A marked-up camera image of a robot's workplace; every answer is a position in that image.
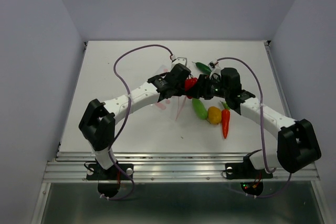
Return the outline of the red toy bell pepper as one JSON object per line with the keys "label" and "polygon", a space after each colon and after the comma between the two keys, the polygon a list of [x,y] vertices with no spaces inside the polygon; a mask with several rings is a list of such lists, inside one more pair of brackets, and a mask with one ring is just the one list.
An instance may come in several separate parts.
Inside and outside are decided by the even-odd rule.
{"label": "red toy bell pepper", "polygon": [[188,78],[184,82],[184,90],[190,90],[197,83],[197,78]]}

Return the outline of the clear zip top bag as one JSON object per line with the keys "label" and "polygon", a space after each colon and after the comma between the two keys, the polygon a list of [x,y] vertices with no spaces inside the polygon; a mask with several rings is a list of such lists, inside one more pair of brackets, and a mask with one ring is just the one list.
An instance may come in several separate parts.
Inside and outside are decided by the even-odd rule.
{"label": "clear zip top bag", "polygon": [[154,112],[170,120],[176,121],[181,115],[184,105],[186,105],[186,96],[171,97],[151,105]]}

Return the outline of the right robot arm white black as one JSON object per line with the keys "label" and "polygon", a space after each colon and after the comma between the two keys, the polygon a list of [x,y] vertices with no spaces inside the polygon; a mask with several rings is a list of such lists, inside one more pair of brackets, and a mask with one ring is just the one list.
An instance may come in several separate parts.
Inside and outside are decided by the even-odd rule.
{"label": "right robot arm white black", "polygon": [[276,149],[268,151],[262,142],[261,150],[250,154],[249,160],[242,163],[241,170],[248,177],[255,176],[261,169],[272,173],[276,168],[283,168],[293,174],[321,158],[312,124],[306,119],[295,120],[282,115],[264,105],[261,98],[242,89],[235,68],[224,68],[211,76],[202,74],[185,93],[205,100],[225,99],[231,110],[260,125],[261,137],[267,131],[277,140]]}

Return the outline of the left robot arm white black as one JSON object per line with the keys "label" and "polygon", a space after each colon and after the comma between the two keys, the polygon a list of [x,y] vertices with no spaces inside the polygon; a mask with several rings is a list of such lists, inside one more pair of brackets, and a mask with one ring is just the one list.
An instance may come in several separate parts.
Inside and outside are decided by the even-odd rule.
{"label": "left robot arm white black", "polygon": [[133,112],[184,94],[184,83],[191,71],[181,63],[174,64],[169,72],[148,79],[143,85],[127,91],[118,98],[100,102],[89,102],[79,123],[79,130],[89,142],[99,173],[106,179],[113,178],[117,172],[116,157],[111,149],[115,142],[115,126],[121,120],[125,122]]}

